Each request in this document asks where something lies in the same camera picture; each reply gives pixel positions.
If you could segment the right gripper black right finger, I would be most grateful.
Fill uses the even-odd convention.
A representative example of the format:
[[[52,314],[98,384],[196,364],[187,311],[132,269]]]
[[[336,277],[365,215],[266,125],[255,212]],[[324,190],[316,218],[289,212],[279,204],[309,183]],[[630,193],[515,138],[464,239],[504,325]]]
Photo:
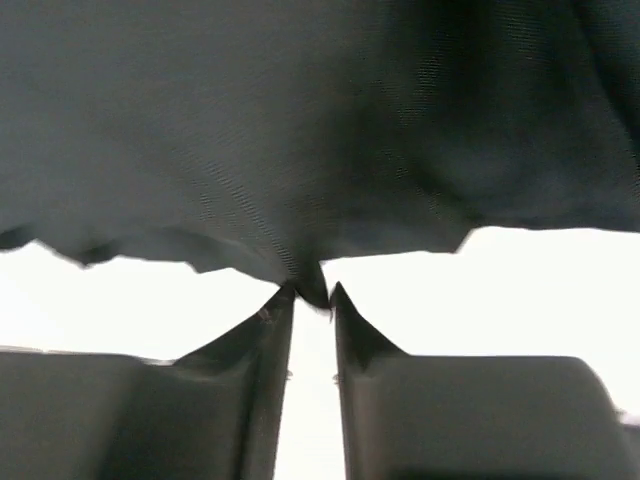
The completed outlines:
[[[639,431],[567,356],[418,356],[331,296],[350,479],[635,479]]]

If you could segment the black skirt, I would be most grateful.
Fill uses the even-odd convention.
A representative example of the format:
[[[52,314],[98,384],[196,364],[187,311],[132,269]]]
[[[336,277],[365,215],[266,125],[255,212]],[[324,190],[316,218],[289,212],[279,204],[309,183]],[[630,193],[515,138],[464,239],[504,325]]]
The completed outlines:
[[[639,229],[635,1],[5,1],[1,246],[233,268]]]

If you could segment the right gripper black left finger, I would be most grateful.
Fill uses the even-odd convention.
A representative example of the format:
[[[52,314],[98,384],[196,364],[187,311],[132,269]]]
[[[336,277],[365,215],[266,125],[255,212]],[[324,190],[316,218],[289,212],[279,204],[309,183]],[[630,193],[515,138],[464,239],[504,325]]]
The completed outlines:
[[[4,480],[270,479],[295,294],[170,364],[3,351]]]

